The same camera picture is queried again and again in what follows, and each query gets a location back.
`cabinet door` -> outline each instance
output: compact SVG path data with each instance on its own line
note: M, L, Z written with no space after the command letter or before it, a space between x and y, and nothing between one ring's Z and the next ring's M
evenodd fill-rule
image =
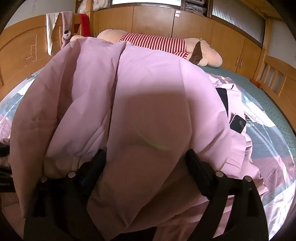
M211 47L222 57L222 67L233 72L237 69L237 62L244 45L244 36L230 27L215 21Z
M211 43L215 21L213 19L192 12L181 11L180 16L175 15L173 34L176 38L202 38Z
M261 48L248 38L245 38L236 73L252 79L260 59L260 54Z
M94 32L97 34L109 28L131 32L132 23L133 7L115 7L94 12Z
M171 37L174 15L172 8L135 6L132 32Z

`white towel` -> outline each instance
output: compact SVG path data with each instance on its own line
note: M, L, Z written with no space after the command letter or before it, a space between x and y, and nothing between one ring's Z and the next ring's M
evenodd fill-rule
M46 14L46 35L47 35L47 52L52 55L52 31L57 22L58 12Z

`red cloth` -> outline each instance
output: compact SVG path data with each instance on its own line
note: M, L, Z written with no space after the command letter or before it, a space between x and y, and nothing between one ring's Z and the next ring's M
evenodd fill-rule
M162 50L180 56L184 59L188 54L184 39L173 39L145 34L125 33L119 41L128 41L135 46Z
M91 30L89 27L89 17L86 14L79 14L81 21L81 35L83 37L91 37Z

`wooden footboard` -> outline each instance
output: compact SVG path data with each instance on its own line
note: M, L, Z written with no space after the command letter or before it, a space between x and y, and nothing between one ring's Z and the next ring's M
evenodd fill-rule
M296 69L284 61L266 56L257 81L296 130Z
M73 14L72 33L81 24ZM47 53L46 15L29 18L6 28L0 35L0 100L25 78L43 68L61 49L62 15L52 32L52 56Z

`metal rivet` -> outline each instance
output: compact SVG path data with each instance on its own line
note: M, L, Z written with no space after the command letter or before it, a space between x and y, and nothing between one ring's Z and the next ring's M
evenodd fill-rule
M223 176L224 176L224 173L221 172L221 171L217 171L217 172L216 172L216 176L217 176L217 177L223 177Z
M76 172L70 172L69 174L68 174L68 177L70 177L70 178L73 178L73 177L75 177L76 176Z
M47 181L47 177L41 177L40 181L41 181L42 183L46 182L46 181Z
M251 182L252 181L252 178L250 176L245 176L244 178L246 179L247 182Z

